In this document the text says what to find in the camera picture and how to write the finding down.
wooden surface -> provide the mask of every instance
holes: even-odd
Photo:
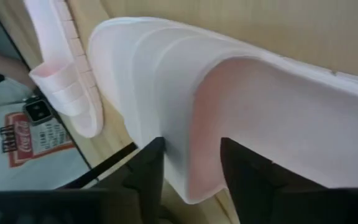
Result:
[[[0,18],[31,67],[41,61],[22,0],[0,0]],[[358,75],[357,0],[68,0],[83,45],[111,17],[155,16],[215,30],[272,52]],[[131,142],[120,114],[103,99],[103,132],[84,139],[71,131],[96,165]],[[184,223],[238,223],[227,192],[185,205],[165,184],[163,202]]]

coca-cola logo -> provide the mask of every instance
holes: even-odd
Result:
[[[22,152],[31,152],[31,133],[29,123],[26,121],[15,122],[15,134],[17,149]]]

